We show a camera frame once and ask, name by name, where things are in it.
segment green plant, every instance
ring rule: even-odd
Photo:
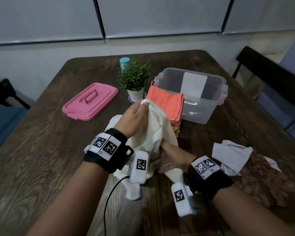
[[[131,91],[140,91],[149,78],[151,65],[149,63],[138,64],[137,61],[130,62],[122,71],[119,86]]]

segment wooden table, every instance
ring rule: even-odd
[[[67,61],[2,145],[0,235],[24,235],[81,164],[83,148],[105,129],[113,116],[123,114],[130,106],[126,90],[121,89],[89,122],[75,121],[61,111],[68,100],[91,83],[117,86],[120,57]],[[280,169],[295,180],[295,142],[207,52],[191,50],[129,57],[142,63],[149,61],[154,69],[151,77],[167,67],[175,67],[220,75],[227,80],[228,98],[223,106],[217,106],[207,124],[182,121],[180,147],[197,156],[210,156],[213,143],[224,139],[251,144],[276,160]],[[88,235],[103,235],[103,209],[116,182],[110,176]],[[123,186],[118,186],[106,213],[107,235],[220,235],[219,224],[227,229],[220,216],[201,198],[196,216],[179,218],[170,186],[165,175],[156,174],[142,187],[142,199],[138,201],[125,199]],[[213,214],[208,214],[207,209],[212,209]],[[295,223],[295,211],[279,208],[273,211],[288,223]]]

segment white wall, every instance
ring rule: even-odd
[[[232,74],[236,56],[250,46],[264,55],[281,59],[295,40],[295,31],[257,34],[201,34],[133,39],[111,39],[0,46],[0,79],[37,100],[63,64],[75,57],[201,49]]]

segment plastic storage box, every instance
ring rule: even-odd
[[[228,91],[226,80],[220,76],[175,68],[163,70],[152,85],[170,93],[183,93],[182,118],[200,124],[208,122]]]

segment gray blind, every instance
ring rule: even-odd
[[[295,0],[235,0],[225,33],[295,29]]]
[[[98,0],[107,38],[220,32],[230,0]]]
[[[102,39],[93,0],[0,0],[0,44]]]

